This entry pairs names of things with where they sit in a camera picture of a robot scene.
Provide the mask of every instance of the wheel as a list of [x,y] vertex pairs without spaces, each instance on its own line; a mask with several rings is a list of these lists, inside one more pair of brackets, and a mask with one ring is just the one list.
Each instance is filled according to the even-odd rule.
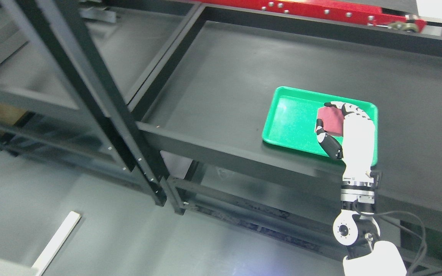
[[411,33],[418,33],[419,27],[415,23],[405,23],[402,26],[403,31],[409,31]]

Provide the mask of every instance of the white strip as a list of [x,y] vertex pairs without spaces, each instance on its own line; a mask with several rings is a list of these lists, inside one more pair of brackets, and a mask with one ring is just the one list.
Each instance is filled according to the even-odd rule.
[[67,237],[71,231],[78,223],[81,215],[79,213],[70,211],[66,219],[63,221],[56,234],[51,238],[51,241],[44,248],[40,256],[37,258],[32,268],[38,269],[38,273],[35,276],[41,276],[45,269],[49,266],[54,256],[59,251],[63,243],[66,241]]

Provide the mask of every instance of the green tray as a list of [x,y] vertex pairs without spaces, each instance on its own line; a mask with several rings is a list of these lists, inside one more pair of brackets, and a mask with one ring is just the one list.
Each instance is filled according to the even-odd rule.
[[[270,144],[328,157],[316,139],[315,122],[318,109],[324,106],[323,103],[330,101],[351,103],[368,113],[376,126],[372,164],[376,165],[378,162],[378,108],[369,102],[281,86],[275,90],[262,139]],[[342,137],[335,138],[342,143]]]

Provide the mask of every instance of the black shelf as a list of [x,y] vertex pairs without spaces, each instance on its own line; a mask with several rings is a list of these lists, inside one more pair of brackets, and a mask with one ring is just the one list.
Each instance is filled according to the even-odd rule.
[[273,92],[370,101],[380,210],[414,209],[442,231],[442,38],[203,5],[174,46],[132,101],[152,146],[334,196],[342,163],[263,143]]

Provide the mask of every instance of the red metal panel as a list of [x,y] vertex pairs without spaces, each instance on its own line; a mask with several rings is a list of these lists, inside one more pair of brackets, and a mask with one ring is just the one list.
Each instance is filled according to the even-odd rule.
[[[405,23],[405,16],[383,13],[381,7],[361,5],[335,0],[305,0],[293,2],[286,0],[200,0],[201,2],[249,8],[268,12],[289,13],[313,18],[329,19],[360,25],[388,25],[400,21]],[[417,19],[415,24],[419,31],[426,26],[426,21]]]

